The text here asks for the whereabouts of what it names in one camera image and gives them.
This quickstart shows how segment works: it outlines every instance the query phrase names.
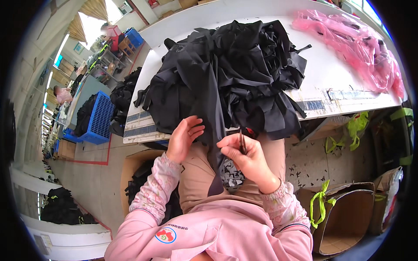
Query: beige pants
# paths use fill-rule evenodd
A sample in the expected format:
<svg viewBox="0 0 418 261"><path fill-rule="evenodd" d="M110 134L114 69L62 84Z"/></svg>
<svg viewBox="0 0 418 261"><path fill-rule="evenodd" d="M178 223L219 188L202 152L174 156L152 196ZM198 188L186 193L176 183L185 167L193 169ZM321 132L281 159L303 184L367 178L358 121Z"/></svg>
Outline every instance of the beige pants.
<svg viewBox="0 0 418 261"><path fill-rule="evenodd" d="M285 142L284 139L270 141L265 134L258 137L270 170L281 180L285 180ZM180 176L178 192L183 213L188 213L194 206L222 199L240 200L263 207L258 186L245 180L242 186L231 195L226 189L219 195L207 196L215 172L207 160L208 148L200 142L193 143L189 154L183 161L184 170Z"/></svg>

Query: chair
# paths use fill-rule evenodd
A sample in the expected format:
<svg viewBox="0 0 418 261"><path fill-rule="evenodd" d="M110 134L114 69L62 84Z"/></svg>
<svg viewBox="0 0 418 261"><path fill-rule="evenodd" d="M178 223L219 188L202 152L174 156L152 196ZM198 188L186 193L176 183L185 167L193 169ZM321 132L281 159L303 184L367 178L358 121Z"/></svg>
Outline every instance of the chair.
<svg viewBox="0 0 418 261"><path fill-rule="evenodd" d="M122 42L118 45L119 50L121 50L127 57L131 57L135 51L135 46L131 43L128 37L125 37Z"/></svg>

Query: concrete floor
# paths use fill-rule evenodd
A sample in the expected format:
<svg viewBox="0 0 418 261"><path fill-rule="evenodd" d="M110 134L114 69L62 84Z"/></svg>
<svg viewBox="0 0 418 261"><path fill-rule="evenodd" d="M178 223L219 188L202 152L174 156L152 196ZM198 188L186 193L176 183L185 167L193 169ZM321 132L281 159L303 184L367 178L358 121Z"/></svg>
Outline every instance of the concrete floor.
<svg viewBox="0 0 418 261"><path fill-rule="evenodd" d="M148 52L149 46L145 43L134 66L131 64L133 70L143 65ZM117 79L123 81L123 77L130 73L131 66L127 66ZM286 144L286 181L294 185L295 192L299 187L321 186L327 179L330 179L330 184L370 180L375 169L375 160L371 156L374 154L371 137L362 137L360 146L353 152L346 147L326 154L324 144L325 139L298 146ZM94 164L62 160L50 160L49 164L74 199L109 227L115 236L124 221L120 198L123 160L145 149L136 143L123 144L122 137L112 134L110 144L77 143L75 160L96 162Z"/></svg>

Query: blue crate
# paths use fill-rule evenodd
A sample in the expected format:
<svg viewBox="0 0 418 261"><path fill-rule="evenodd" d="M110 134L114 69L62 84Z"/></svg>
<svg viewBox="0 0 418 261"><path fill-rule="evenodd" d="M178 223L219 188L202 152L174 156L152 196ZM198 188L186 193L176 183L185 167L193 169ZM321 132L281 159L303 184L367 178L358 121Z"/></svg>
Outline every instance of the blue crate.
<svg viewBox="0 0 418 261"><path fill-rule="evenodd" d="M135 46L135 48L138 48L144 42L144 39L133 27L128 29L125 35L128 37L133 46Z"/></svg>
<svg viewBox="0 0 418 261"><path fill-rule="evenodd" d="M57 139L54 145L54 153L58 152L58 147L59 147L59 140Z"/></svg>
<svg viewBox="0 0 418 261"><path fill-rule="evenodd" d="M90 116L89 128L79 139L96 145L108 142L110 139L110 118L114 109L115 106L109 96L99 91Z"/></svg>
<svg viewBox="0 0 418 261"><path fill-rule="evenodd" d="M83 142L82 139L77 138L77 136L74 135L74 130L70 129L70 128L66 128L63 131L63 136L64 139L74 142L74 143L78 143L78 142Z"/></svg>

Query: pink sleeve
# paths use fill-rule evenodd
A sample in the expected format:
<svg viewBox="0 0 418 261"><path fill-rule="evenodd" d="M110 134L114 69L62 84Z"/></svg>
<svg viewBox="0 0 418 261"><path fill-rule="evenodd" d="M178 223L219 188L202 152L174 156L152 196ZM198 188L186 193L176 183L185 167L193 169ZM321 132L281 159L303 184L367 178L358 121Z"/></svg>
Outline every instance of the pink sleeve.
<svg viewBox="0 0 418 261"><path fill-rule="evenodd" d="M154 161L152 174L148 176L147 182L141 187L140 192L132 201L129 212L136 209L143 209L149 212L155 219L157 225L164 219L166 203L178 184L181 165L170 161L166 153Z"/></svg>
<svg viewBox="0 0 418 261"><path fill-rule="evenodd" d="M117 230L116 237L107 246L104 259L134 260L149 242L142 231L156 226L154 217L145 210L138 209L129 213Z"/></svg>
<svg viewBox="0 0 418 261"><path fill-rule="evenodd" d="M280 243L291 260L312 260L314 245L311 224L306 211L293 194L293 185L282 182L271 194L261 194L264 211L273 223L272 235Z"/></svg>
<svg viewBox="0 0 418 261"><path fill-rule="evenodd" d="M62 99L61 99L61 96L59 94L56 96L56 100L58 101L59 104L61 104Z"/></svg>
<svg viewBox="0 0 418 261"><path fill-rule="evenodd" d="M263 198L264 211L268 213L273 222L273 236L289 226L298 225L309 230L311 227L309 218L293 194L291 183L282 182L275 192L267 195L260 194Z"/></svg>
<svg viewBox="0 0 418 261"><path fill-rule="evenodd" d="M166 203L176 188L181 165L170 161L166 153L154 161L152 174L141 187L120 225L116 237L104 254L106 261L134 260L150 238L143 231L158 226L164 218Z"/></svg>

